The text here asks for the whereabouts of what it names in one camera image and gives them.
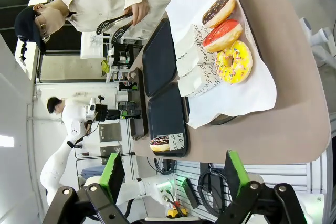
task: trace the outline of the hand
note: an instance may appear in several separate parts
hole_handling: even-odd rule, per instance
[[[90,133],[91,133],[91,124],[88,124],[88,126],[86,127],[85,136],[89,135]]]
[[[124,14],[133,13],[133,26],[139,23],[149,12],[149,4],[147,0],[142,0],[140,3],[133,4],[124,10]]]

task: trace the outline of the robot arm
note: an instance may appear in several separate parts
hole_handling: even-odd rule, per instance
[[[69,154],[76,144],[76,141],[81,139],[86,134],[85,121],[86,118],[80,118],[75,113],[76,108],[71,108],[74,111],[74,119],[69,119],[71,113],[67,114],[67,119],[64,120],[67,129],[67,137],[64,139],[61,147],[48,159],[44,165],[40,181],[44,188],[48,191],[47,201],[51,204],[57,190],[62,185],[59,183],[65,171]]]
[[[100,176],[88,178],[84,186],[87,187],[94,183],[100,183]],[[152,197],[159,204],[169,205],[166,197],[172,200],[172,196],[167,193],[167,190],[172,194],[175,192],[173,175],[160,174],[148,178],[134,179],[121,185],[116,205],[121,205],[131,199],[142,199],[146,196]]]

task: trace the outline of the beige countertop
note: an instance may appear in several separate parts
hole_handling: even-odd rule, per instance
[[[233,149],[239,151],[244,164],[316,160],[329,144],[330,122],[321,79],[299,18],[288,0],[240,2],[276,83],[276,106],[224,125],[187,127],[190,149],[182,159],[224,163],[226,150]],[[136,67],[142,69],[142,51],[132,69]],[[154,157],[149,141],[149,135],[134,141],[135,153]]]

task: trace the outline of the donut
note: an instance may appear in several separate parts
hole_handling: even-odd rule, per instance
[[[242,25],[235,19],[228,19],[209,33],[203,40],[208,52],[218,52],[230,47],[243,32]]]
[[[149,147],[154,152],[164,152],[169,151],[169,137],[159,136],[151,140]]]
[[[252,69],[252,55],[245,43],[237,40],[217,54],[216,71],[224,82],[237,84],[244,81]]]
[[[236,0],[216,0],[203,15],[202,23],[205,27],[215,28],[222,23],[234,10]]]

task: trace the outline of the black tray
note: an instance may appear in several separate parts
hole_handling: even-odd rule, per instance
[[[175,78],[177,73],[175,62],[170,23],[164,18],[143,50],[143,77],[148,97],[155,95]]]
[[[189,148],[182,98],[176,84],[169,84],[148,101],[151,139],[160,135],[183,134],[184,148],[154,152],[156,156],[183,157]]]

